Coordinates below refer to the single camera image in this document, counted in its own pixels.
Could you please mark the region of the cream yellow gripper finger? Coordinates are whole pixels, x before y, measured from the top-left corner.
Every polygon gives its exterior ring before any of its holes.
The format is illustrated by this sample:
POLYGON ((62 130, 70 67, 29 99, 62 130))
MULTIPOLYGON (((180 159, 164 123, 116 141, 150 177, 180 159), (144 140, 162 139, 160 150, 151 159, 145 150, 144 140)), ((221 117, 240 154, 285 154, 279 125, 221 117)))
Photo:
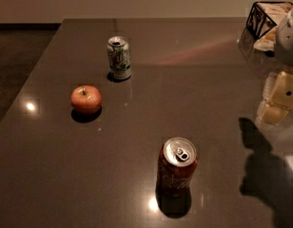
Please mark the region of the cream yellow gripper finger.
POLYGON ((270 72, 264 84, 263 100, 257 119, 266 124, 280 124, 293 109, 293 69, 270 72))

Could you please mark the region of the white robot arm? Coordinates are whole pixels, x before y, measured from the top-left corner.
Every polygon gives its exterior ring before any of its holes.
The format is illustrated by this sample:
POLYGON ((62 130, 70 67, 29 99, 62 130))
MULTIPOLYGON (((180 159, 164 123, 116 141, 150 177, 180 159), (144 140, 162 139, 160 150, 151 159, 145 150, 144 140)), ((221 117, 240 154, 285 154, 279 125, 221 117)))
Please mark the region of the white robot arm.
POLYGON ((272 50, 286 69, 270 73, 264 86, 258 118, 267 124, 279 124, 293 109, 293 7, 280 23, 254 44, 261 51, 272 50))

